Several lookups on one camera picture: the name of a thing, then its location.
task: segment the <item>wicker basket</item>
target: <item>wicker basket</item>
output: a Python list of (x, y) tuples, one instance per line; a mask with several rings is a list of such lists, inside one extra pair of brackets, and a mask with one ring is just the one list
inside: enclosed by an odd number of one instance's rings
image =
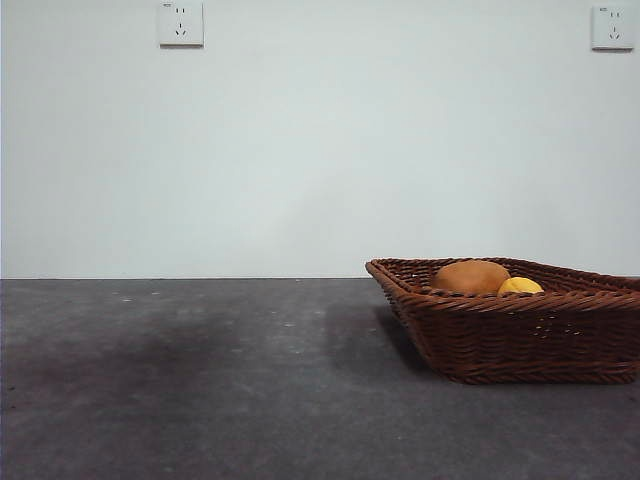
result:
[(640, 368), (640, 280), (485, 258), (544, 293), (469, 295), (429, 286), (468, 259), (372, 260), (367, 271), (420, 354), (462, 383), (629, 383)]

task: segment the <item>concrete floor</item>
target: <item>concrete floor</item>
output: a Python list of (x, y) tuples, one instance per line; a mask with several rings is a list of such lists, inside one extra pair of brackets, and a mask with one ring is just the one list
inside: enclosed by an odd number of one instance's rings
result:
[(3, 290), (3, 480), (640, 478), (640, 383), (451, 383), (369, 279)]

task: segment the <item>yellow fruit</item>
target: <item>yellow fruit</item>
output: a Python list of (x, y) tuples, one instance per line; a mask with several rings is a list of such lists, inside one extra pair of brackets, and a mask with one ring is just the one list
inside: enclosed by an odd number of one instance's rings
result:
[(524, 277), (511, 277), (504, 281), (498, 294), (507, 292), (527, 292), (538, 293), (544, 292), (542, 287), (529, 278)]

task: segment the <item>outlet faceplate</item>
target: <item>outlet faceplate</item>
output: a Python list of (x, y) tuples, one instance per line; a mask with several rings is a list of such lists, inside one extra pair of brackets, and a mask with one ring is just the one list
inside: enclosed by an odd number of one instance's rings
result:
[(204, 46), (202, 3), (162, 3), (157, 21), (160, 46)]
[(596, 5), (591, 9), (591, 48), (594, 50), (632, 50), (635, 29), (635, 9), (631, 5)]

